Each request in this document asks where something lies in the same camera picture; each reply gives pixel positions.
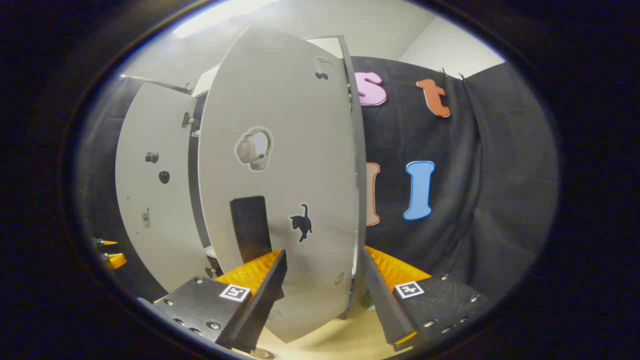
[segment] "blue letter i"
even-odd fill
[[[406,165],[411,175],[411,201],[409,210],[404,213],[405,220],[417,220],[431,213],[429,207],[429,186],[431,173],[436,169],[430,161],[413,161]]]

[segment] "headphones sticker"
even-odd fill
[[[333,66],[333,63],[330,62],[329,60],[327,60],[326,58],[315,58],[314,59],[314,63],[316,65],[316,77],[318,79],[325,79],[325,80],[329,80],[329,75],[327,75],[323,70],[321,65],[323,64],[329,64],[331,66]]]
[[[269,156],[273,152],[273,134],[264,126],[254,126],[247,130],[236,142],[234,154],[242,165],[252,172],[261,172],[269,166]]]

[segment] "ceiling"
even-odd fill
[[[132,56],[121,73],[193,88],[250,24],[301,38],[344,35],[351,55],[398,60],[434,18],[402,0],[281,0],[185,38],[167,31]]]

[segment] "small sticker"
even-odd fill
[[[244,298],[251,292],[251,289],[244,288],[238,285],[229,285],[227,288],[220,294],[220,297],[225,299],[242,302]]]
[[[336,286],[342,284],[342,281],[344,280],[345,275],[346,275],[346,272],[344,271],[339,272],[338,275],[336,275],[335,278],[333,279],[333,284]]]
[[[396,285],[396,290],[398,291],[398,294],[400,294],[400,297],[403,299],[424,294],[424,290],[415,281]]]
[[[252,172],[261,172],[269,166],[269,157],[273,152],[273,134],[264,126],[253,126],[243,133],[236,145],[234,153],[242,165]]]
[[[155,151],[150,151],[145,154],[145,162],[147,163],[157,163],[160,160],[160,154]]]
[[[329,75],[327,75],[321,68],[321,65],[323,64],[329,64],[331,66],[333,66],[333,63],[330,62],[329,60],[325,59],[325,58],[316,58],[315,60],[316,63],[316,77],[318,79],[325,79],[325,80],[329,80]]]
[[[160,182],[163,184],[166,184],[169,182],[169,171],[167,170],[162,170],[160,171],[160,173],[158,173],[158,179],[160,179]]]
[[[300,229],[302,235],[298,240],[298,243],[301,243],[304,239],[307,238],[307,233],[313,233],[311,230],[311,219],[309,219],[309,208],[306,204],[300,204],[301,208],[305,208],[304,215],[292,215],[289,216],[291,219],[291,228],[293,231]]]
[[[151,218],[149,217],[149,208],[147,208],[147,211],[142,213],[142,226],[145,227],[145,229],[148,229],[149,227],[151,227]]]
[[[269,316],[267,317],[267,320],[269,320],[270,322],[274,322],[282,319],[283,317],[284,317],[284,314],[282,313],[282,310],[272,309],[271,312],[269,313]]]

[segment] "wooden floor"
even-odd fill
[[[333,319],[318,330],[288,344],[280,341],[266,327],[258,347],[283,360],[386,359],[411,348],[394,352],[387,344],[375,311],[359,309],[353,318]]]

